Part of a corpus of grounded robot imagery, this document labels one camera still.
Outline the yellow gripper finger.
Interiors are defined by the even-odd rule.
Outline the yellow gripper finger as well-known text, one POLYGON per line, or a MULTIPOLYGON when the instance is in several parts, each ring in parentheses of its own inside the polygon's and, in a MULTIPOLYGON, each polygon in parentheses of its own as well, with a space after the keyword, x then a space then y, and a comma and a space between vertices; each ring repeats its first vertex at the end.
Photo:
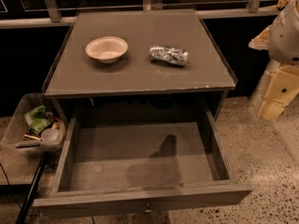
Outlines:
POLYGON ((257 50, 268 50, 270 28, 271 26, 267 26, 257 36, 251 39, 249 47, 257 50))
POLYGON ((298 93, 299 68, 289 64, 278 68, 271 75, 258 116, 266 120, 277 119, 298 93))

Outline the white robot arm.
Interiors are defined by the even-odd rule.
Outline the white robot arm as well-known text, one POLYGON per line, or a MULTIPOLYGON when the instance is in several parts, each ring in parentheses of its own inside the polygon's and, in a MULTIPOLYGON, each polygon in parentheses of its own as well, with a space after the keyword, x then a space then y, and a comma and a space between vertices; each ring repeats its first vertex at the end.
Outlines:
POLYGON ((280 13, 271 25, 251 39, 249 47, 267 50, 278 63, 268 71, 270 76, 258 116, 277 119, 299 93, 299 0, 278 0, 280 13))

